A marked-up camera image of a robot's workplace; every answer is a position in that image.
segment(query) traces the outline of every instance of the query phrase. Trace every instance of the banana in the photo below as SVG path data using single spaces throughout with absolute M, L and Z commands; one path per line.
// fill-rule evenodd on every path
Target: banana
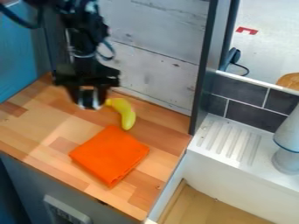
M 106 99 L 105 104 L 117 110 L 122 116 L 122 128 L 124 130 L 130 130 L 135 121 L 136 113 L 132 109 L 128 101 L 122 98 Z

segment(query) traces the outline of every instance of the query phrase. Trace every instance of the whitewashed wood panel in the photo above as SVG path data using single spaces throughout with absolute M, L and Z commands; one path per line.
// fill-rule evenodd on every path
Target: whitewashed wood panel
M 113 43 L 113 61 L 103 62 L 120 69 L 125 93 L 189 115 L 198 66 L 135 47 Z
M 99 0 L 115 41 L 199 63 L 208 0 Z

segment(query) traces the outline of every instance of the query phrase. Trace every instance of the butcher block counter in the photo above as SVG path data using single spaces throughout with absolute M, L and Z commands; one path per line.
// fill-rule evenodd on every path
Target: butcher block counter
M 49 74 L 0 104 L 0 150 L 25 165 L 143 221 L 174 172 L 191 140 L 189 117 L 145 101 L 126 98 L 136 125 L 129 134 L 150 148 L 149 155 L 112 189 L 76 165 L 68 152 L 109 124 L 121 126 L 112 108 L 79 109 L 64 88 L 51 85 Z

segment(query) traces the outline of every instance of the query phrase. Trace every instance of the gray tile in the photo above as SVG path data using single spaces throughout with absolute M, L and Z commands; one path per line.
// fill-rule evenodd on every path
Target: gray tile
M 299 96 L 271 89 L 265 108 L 289 115 L 299 102 Z
M 252 107 L 236 101 L 229 101 L 226 118 L 262 130 L 276 132 L 278 127 L 287 117 L 262 108 Z
M 210 95 L 207 110 L 209 113 L 216 116 L 224 116 L 226 110 L 227 99 L 218 97 L 217 95 Z
M 212 93 L 261 107 L 267 93 L 267 88 L 215 75 Z

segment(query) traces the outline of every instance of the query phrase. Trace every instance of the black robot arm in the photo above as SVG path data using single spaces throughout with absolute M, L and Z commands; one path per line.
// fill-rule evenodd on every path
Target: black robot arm
M 71 64 L 57 65 L 52 73 L 55 85 L 66 88 L 72 100 L 83 109 L 99 109 L 105 102 L 107 91 L 119 86 L 120 72 L 102 65 L 97 55 L 99 45 L 103 44 L 115 53 L 106 41 L 108 27 L 99 12 L 97 0 L 24 0 L 38 10 L 34 23 L 24 21 L 4 5 L 0 11 L 11 20 L 26 28 L 39 28 L 42 24 L 45 7 L 53 8 L 66 28 L 66 39 Z

